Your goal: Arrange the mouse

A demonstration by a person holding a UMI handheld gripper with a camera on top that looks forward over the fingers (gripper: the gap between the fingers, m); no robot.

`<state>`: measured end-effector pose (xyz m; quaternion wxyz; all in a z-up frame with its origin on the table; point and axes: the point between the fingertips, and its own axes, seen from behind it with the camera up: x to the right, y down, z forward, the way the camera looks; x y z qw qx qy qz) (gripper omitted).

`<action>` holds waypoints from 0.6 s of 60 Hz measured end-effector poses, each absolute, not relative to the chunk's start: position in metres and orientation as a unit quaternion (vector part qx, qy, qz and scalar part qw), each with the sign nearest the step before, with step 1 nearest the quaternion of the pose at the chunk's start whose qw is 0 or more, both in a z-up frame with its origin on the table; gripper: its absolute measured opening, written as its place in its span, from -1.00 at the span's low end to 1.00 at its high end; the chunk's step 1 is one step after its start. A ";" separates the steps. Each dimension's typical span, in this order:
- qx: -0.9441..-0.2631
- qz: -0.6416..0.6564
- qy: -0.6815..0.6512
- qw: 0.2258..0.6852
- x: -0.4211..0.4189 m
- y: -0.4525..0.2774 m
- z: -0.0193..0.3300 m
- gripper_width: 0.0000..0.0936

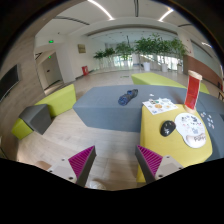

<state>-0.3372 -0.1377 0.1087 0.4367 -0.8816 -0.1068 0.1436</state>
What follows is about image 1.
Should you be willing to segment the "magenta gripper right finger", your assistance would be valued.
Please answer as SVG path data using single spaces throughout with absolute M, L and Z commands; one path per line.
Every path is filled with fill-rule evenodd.
M 136 147 L 135 155 L 147 184 L 183 169 L 170 155 L 161 156 L 140 145 Z

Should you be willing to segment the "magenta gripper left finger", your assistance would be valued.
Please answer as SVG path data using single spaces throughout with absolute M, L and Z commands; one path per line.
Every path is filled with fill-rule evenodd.
M 70 158 L 60 159 L 48 169 L 48 172 L 84 187 L 95 157 L 95 147 L 91 146 Z

